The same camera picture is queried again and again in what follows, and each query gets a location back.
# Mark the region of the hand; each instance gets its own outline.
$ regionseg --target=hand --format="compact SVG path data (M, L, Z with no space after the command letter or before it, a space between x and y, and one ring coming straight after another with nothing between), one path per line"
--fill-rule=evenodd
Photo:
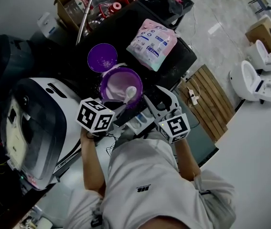
M81 128L81 133L80 133L80 142L81 142L81 144L94 141L93 138L94 138L94 136L91 133L89 133L83 127Z

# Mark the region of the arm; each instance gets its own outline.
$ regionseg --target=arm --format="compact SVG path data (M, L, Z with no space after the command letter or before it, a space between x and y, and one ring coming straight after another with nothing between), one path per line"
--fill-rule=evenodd
M94 140L89 138L87 138L87 130L82 128L80 141L84 187L85 189L95 191L104 197L106 190L105 178L97 156Z
M194 177L201 174L201 170L192 155L186 138L175 142L174 145L178 156L181 177L188 181L193 181Z

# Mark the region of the pink package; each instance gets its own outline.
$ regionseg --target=pink package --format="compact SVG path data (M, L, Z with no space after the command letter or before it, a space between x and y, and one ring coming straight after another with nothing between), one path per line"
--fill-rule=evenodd
M173 30L146 19L136 37L127 47L142 65L158 71L166 56L177 43Z

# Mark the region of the person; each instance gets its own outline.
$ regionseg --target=person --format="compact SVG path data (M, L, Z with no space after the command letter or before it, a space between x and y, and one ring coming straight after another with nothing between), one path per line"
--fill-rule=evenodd
M65 229L224 228L215 225L219 216L209 207L213 202L203 199L194 181L200 178L206 191L216 191L229 211L234 211L233 186L208 170L201 172L185 138L174 145L179 167L156 130L146 139L121 144L110 156L106 184L94 140L82 129L85 189L73 192Z

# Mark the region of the tiled floor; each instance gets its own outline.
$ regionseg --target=tiled floor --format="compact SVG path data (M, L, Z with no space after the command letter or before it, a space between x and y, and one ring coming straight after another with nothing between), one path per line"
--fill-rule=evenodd
M249 45L245 32L257 21L248 5L251 0L192 1L193 9L177 29L198 57L190 72L206 64L236 107L240 99L232 89L228 73L245 59L245 47Z

